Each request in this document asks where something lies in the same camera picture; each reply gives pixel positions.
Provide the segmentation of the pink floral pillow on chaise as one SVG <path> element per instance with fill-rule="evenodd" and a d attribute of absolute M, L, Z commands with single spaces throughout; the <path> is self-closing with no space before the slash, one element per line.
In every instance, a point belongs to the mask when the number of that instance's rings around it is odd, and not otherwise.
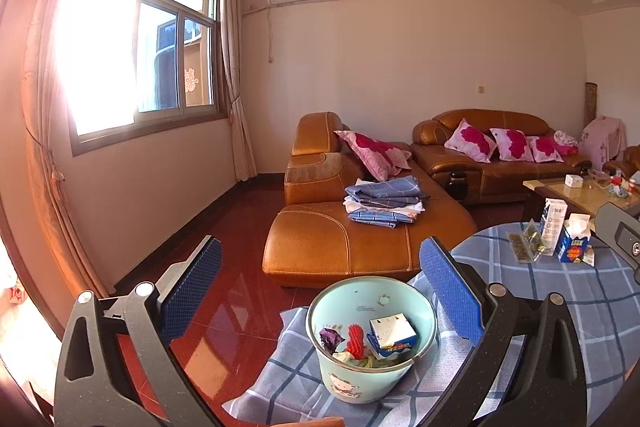
<path fill-rule="evenodd" d="M 408 150 L 355 131 L 336 130 L 335 134 L 349 146 L 378 182 L 386 182 L 398 176 L 402 170 L 410 169 L 411 153 Z"/>

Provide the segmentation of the small white blue carton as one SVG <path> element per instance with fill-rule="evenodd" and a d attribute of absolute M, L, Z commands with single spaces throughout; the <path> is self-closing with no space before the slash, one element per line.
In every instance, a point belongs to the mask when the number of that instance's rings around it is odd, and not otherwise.
<path fill-rule="evenodd" d="M 373 354 L 379 359 L 393 360 L 410 351 L 418 341 L 418 333 L 405 314 L 397 313 L 369 321 L 367 333 Z"/>

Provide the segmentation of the blue plaid tablecloth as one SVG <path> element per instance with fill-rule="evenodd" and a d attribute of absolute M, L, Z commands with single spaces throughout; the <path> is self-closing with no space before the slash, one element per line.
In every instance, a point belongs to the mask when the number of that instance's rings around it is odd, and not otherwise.
<path fill-rule="evenodd" d="M 532 265 L 515 260 L 508 235 L 521 222 L 479 231 L 454 247 L 454 257 L 472 265 L 487 283 L 498 282 L 516 297 L 541 299 L 552 291 L 566 302 L 578 334 L 587 382 L 588 419 L 595 421 L 623 387 L 639 358 L 639 286 L 634 271 L 599 239 L 593 265 L 540 257 Z M 341 416 L 349 426 L 413 426 L 429 411 L 471 349 L 445 314 L 437 315 L 435 347 L 401 378 L 383 400 L 348 404 L 321 381 L 319 360 L 306 334 L 304 308 L 281 314 L 277 349 L 256 383 L 224 410 L 239 421 L 281 424 Z"/>

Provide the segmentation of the small white medicine box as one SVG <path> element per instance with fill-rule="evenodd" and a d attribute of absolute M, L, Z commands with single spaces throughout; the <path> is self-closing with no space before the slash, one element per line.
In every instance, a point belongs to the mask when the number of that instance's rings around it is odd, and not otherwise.
<path fill-rule="evenodd" d="M 582 261 L 587 263 L 587 265 L 590 265 L 590 267 L 594 267 L 596 265 L 596 253 L 592 246 L 588 246 L 586 248 L 585 254 L 582 255 Z"/>

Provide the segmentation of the light blue cartoon trash bin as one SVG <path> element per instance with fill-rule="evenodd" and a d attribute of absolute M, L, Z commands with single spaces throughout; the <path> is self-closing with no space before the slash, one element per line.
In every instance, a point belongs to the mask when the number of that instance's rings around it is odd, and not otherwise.
<path fill-rule="evenodd" d="M 314 298 L 306 331 L 323 384 L 336 399 L 382 399 L 435 346 L 436 314 L 416 288 L 388 277 L 352 277 Z"/>

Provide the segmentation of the gold patterned clear bag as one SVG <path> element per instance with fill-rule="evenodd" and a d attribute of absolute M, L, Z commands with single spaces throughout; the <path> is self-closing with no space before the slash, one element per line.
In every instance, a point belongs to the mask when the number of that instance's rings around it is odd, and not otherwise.
<path fill-rule="evenodd" d="M 506 238 L 518 263 L 531 265 L 547 251 L 547 247 L 544 246 L 542 241 L 539 227 L 533 220 L 528 222 L 523 231 L 520 233 L 508 233 Z"/>

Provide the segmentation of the pink cloth covered stand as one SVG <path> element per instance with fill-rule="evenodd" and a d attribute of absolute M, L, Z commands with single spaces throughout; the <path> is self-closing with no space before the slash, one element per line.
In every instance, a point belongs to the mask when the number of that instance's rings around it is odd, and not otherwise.
<path fill-rule="evenodd" d="M 626 128 L 620 118 L 600 116 L 587 124 L 579 140 L 579 152 L 588 157 L 593 169 L 624 153 L 627 147 Z"/>

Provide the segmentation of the brown leather long sofa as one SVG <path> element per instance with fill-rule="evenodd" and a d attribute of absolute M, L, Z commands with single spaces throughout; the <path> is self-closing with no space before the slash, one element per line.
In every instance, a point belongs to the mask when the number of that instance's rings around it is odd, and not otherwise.
<path fill-rule="evenodd" d="M 530 180 L 585 174 L 591 161 L 561 155 L 547 121 L 507 110 L 448 110 L 416 124 L 419 166 L 465 206 L 519 202 Z"/>

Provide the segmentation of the blue Look milk carton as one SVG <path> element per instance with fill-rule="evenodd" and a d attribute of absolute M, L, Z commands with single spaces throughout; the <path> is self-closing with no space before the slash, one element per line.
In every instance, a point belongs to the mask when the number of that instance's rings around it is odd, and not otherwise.
<path fill-rule="evenodd" d="M 571 213 L 564 221 L 555 254 L 559 262 L 581 262 L 591 237 L 590 216 Z"/>

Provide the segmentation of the pale yellow green plastic bag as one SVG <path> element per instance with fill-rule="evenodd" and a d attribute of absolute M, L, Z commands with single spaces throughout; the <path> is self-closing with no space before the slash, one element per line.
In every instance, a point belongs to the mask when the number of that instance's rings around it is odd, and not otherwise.
<path fill-rule="evenodd" d="M 352 352 L 347 350 L 334 352 L 332 357 L 349 366 L 360 367 L 360 369 L 386 369 L 386 367 L 392 367 L 399 363 L 398 360 L 379 360 L 370 350 L 364 351 L 361 359 L 357 359 Z"/>

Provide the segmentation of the purple wrapper in bin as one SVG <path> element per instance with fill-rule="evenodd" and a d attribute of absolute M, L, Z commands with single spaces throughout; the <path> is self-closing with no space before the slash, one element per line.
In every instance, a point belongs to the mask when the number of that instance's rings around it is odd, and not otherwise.
<path fill-rule="evenodd" d="M 344 341 L 344 337 L 336 329 L 327 327 L 321 329 L 319 336 L 323 349 L 330 355 L 334 355 L 337 347 Z"/>

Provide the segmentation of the wooden glass-top coffee table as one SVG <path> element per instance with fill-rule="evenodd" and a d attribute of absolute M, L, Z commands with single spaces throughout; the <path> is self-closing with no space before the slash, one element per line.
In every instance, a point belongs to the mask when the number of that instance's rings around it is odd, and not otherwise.
<path fill-rule="evenodd" d="M 589 213 L 594 218 L 604 204 L 612 202 L 628 215 L 635 218 L 639 216 L 637 195 L 618 198 L 593 181 L 585 181 L 582 187 L 578 188 L 566 186 L 562 178 L 527 180 L 523 185 L 526 188 L 526 197 L 522 220 L 525 222 L 540 220 L 547 198 L 565 200 L 567 213 Z"/>

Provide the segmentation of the window with white frame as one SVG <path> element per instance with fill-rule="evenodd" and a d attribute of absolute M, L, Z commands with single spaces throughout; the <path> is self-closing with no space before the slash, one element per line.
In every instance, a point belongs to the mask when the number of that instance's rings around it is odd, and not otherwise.
<path fill-rule="evenodd" d="M 219 0 L 60 0 L 73 155 L 224 116 Z"/>

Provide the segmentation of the red foam fruit net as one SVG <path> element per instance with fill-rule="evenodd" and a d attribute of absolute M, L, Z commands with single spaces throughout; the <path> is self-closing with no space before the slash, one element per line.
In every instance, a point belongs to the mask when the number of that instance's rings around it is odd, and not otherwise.
<path fill-rule="evenodd" d="M 346 350 L 352 355 L 354 359 L 364 359 L 364 332 L 360 325 L 350 324 L 348 326 Z"/>

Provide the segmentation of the tall white blue carton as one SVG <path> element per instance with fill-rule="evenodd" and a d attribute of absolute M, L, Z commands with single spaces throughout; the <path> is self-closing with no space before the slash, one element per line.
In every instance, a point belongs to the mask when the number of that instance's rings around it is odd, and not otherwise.
<path fill-rule="evenodd" d="M 552 256 L 564 227 L 567 202 L 558 198 L 547 198 L 540 219 L 541 254 Z"/>

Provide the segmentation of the white box on coffee table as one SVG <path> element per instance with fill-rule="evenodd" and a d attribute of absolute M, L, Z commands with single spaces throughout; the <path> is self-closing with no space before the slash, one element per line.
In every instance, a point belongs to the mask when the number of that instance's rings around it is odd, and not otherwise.
<path fill-rule="evenodd" d="M 579 176 L 579 174 L 567 173 L 564 184 L 569 188 L 582 188 L 584 186 L 584 178 Z"/>

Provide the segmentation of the stack of folded blue cloths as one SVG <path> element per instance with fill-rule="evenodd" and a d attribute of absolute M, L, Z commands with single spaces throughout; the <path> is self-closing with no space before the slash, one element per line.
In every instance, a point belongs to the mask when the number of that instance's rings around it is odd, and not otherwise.
<path fill-rule="evenodd" d="M 391 229 L 412 225 L 424 211 L 424 200 L 428 199 L 415 176 L 386 182 L 358 179 L 345 188 L 345 193 L 343 205 L 350 220 Z"/>

